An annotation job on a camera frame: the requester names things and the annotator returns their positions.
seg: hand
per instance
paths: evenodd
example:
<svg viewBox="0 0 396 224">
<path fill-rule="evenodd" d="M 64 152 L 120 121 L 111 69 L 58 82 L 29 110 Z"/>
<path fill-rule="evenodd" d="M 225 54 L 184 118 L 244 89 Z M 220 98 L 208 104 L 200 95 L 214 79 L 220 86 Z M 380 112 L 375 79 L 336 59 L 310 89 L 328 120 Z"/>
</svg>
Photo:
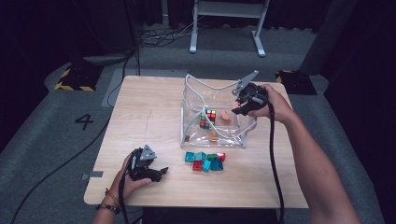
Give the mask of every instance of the hand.
<svg viewBox="0 0 396 224">
<path fill-rule="evenodd" d="M 262 88 L 268 92 L 268 100 L 273 104 L 275 110 L 275 120 L 285 123 L 295 115 L 285 98 L 269 84 L 263 84 Z M 248 112 L 251 117 L 267 117 L 270 118 L 268 105 L 259 110 Z"/>
<path fill-rule="evenodd" d="M 130 158 L 131 158 L 131 154 L 129 154 L 125 158 L 122 168 L 117 173 L 116 177 L 114 178 L 113 184 L 111 185 L 111 188 L 108 190 L 108 191 L 110 191 L 111 194 L 113 194 L 117 198 L 119 198 L 119 183 L 122 178 L 126 164 L 128 163 L 128 160 Z M 149 183 L 151 183 L 151 179 L 149 179 L 149 178 L 133 181 L 129 175 L 126 175 L 125 176 L 125 185 L 124 185 L 124 190 L 123 190 L 123 198 L 124 199 L 129 198 L 136 189 L 146 186 Z"/>
</svg>

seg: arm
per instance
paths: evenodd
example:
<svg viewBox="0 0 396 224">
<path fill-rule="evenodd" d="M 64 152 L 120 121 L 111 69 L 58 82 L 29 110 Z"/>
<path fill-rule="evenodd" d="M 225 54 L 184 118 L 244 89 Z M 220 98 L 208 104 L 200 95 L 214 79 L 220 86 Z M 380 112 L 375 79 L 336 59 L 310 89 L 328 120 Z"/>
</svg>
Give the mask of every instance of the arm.
<svg viewBox="0 0 396 224">
<path fill-rule="evenodd" d="M 108 190 L 108 194 L 102 200 L 102 204 L 107 204 L 119 208 L 119 183 L 122 178 L 125 166 L 128 163 L 130 157 L 131 154 L 127 158 L 125 158 L 122 168 L 114 178 L 113 184 Z M 151 180 L 149 178 L 133 181 L 131 177 L 129 177 L 129 175 L 125 176 L 125 187 L 123 192 L 123 198 L 124 199 L 129 198 L 136 189 L 146 186 L 149 183 L 151 183 Z M 115 221 L 116 221 L 116 214 L 112 210 L 100 208 L 98 209 L 96 216 L 92 221 L 92 224 L 102 224 L 102 223 L 108 224 L 108 223 L 115 223 Z"/>
<path fill-rule="evenodd" d="M 286 100 L 269 85 L 269 101 L 276 120 L 289 134 L 300 187 L 311 213 L 311 223 L 361 223 L 347 197 L 341 180 L 329 158 L 313 139 Z M 268 107 L 249 112 L 254 117 L 269 117 Z"/>
</svg>

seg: bracelet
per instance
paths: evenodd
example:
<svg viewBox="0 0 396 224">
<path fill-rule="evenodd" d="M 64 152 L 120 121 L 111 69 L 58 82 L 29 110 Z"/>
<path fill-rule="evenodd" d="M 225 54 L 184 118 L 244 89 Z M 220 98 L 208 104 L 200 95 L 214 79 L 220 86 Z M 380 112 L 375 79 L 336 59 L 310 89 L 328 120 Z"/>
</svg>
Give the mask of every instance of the bracelet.
<svg viewBox="0 0 396 224">
<path fill-rule="evenodd" d="M 113 211 L 116 215 L 118 215 L 120 213 L 120 209 L 118 207 L 111 206 L 108 204 L 99 203 L 96 205 L 96 210 L 99 210 L 99 208 L 109 209 L 109 210 Z"/>
<path fill-rule="evenodd" d="M 108 191 L 108 188 L 106 188 L 105 195 L 110 196 L 110 197 L 114 200 L 114 202 L 117 204 L 117 206 L 118 206 L 118 207 L 121 207 L 119 200 L 118 200 L 116 197 L 114 197 L 114 195 L 112 195 L 112 194 L 110 193 L 110 191 Z"/>
</svg>

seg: rubik's cube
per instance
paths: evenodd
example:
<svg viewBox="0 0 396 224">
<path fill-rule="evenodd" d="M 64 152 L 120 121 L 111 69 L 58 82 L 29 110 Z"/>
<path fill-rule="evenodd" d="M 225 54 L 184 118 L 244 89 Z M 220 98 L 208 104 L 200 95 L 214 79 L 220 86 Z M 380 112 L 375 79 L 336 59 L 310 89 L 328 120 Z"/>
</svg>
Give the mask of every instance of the rubik's cube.
<svg viewBox="0 0 396 224">
<path fill-rule="evenodd" d="M 206 115 L 209 118 L 210 122 L 212 122 L 212 124 L 215 125 L 216 110 L 207 109 L 205 112 L 206 112 Z M 209 129 L 210 128 L 209 122 L 205 118 L 205 114 L 201 115 L 201 120 L 200 120 L 199 126 L 201 128 L 203 128 L 203 129 Z"/>
</svg>

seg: person's right hand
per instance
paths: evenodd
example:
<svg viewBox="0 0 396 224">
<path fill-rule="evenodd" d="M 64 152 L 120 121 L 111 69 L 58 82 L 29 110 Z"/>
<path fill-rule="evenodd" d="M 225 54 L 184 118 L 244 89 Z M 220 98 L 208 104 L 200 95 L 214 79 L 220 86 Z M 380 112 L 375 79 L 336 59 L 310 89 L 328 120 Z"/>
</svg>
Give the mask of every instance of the person's right hand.
<svg viewBox="0 0 396 224">
<path fill-rule="evenodd" d="M 268 92 L 268 100 L 274 106 L 275 120 L 285 123 L 293 115 L 294 111 L 289 106 L 285 98 L 269 84 L 263 84 L 262 88 Z M 268 105 L 259 109 L 248 112 L 251 117 L 267 117 L 270 118 L 270 111 Z"/>
</svg>

